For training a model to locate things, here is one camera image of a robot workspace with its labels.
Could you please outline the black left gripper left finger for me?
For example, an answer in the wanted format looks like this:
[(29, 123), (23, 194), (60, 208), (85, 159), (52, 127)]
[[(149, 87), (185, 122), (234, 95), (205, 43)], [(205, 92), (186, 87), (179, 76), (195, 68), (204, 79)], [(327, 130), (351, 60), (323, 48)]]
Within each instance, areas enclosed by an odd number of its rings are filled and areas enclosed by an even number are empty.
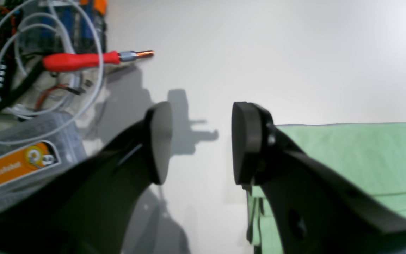
[(0, 254), (119, 254), (142, 193), (162, 185), (171, 104), (160, 102), (99, 153), (0, 213)]

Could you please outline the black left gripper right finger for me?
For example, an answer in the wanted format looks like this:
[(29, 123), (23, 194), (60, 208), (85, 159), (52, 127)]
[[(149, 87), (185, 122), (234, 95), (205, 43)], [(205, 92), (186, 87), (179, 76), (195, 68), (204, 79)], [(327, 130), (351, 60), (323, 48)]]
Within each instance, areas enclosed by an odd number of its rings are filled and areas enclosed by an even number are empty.
[(285, 254), (406, 254), (406, 218), (308, 156), (269, 111), (233, 103), (231, 134), (235, 183), (264, 192)]

